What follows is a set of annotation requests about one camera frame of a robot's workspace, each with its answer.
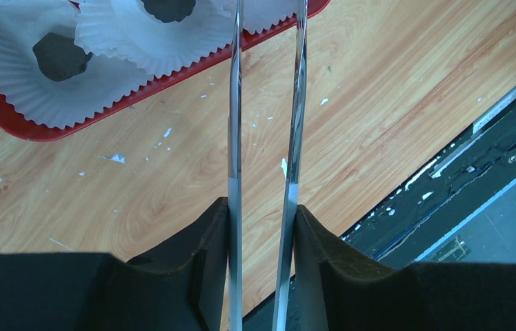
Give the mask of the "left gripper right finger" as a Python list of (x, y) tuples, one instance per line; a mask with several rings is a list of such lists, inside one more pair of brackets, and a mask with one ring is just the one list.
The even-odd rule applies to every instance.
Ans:
[(395, 270), (302, 205), (294, 240), (303, 330), (516, 330), (516, 264), (422, 262)]

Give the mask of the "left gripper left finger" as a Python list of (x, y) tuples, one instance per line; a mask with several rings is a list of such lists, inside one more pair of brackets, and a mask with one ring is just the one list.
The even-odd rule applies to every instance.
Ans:
[(129, 261), (104, 252), (0, 254), (0, 330), (218, 330), (228, 204)]

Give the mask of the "metal tongs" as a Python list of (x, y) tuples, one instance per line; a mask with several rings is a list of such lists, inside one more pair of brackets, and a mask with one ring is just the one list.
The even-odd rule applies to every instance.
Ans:
[[(298, 1), (292, 119), (279, 242), (275, 307), (272, 318), (273, 330), (285, 330), (288, 310), (293, 227), (299, 197), (299, 174), (308, 83), (307, 11), (308, 1)], [(228, 115), (229, 328), (230, 330), (242, 330), (241, 36), (244, 22), (243, 1), (236, 1), (234, 13)]]

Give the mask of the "dark heart chocolate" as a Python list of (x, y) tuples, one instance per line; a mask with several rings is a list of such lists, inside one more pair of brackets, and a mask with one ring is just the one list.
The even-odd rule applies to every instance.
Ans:
[(41, 73), (51, 81), (62, 82), (87, 69), (92, 53), (85, 53), (74, 39), (49, 32), (32, 47)]

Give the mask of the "red chocolate box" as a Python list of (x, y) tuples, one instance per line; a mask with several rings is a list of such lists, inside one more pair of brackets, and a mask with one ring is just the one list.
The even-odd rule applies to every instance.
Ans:
[[(243, 1), (241, 49), (297, 22), (296, 1)], [(163, 23), (141, 1), (0, 1), (0, 128), (54, 141), (231, 56), (236, 1), (196, 1)], [(54, 32), (92, 53), (62, 82), (40, 71), (32, 47)]]

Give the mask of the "dark flower chocolate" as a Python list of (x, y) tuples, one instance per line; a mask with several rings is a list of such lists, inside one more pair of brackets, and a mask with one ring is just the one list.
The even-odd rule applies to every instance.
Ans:
[(144, 9), (163, 23), (180, 22), (192, 14), (195, 0), (142, 0)]

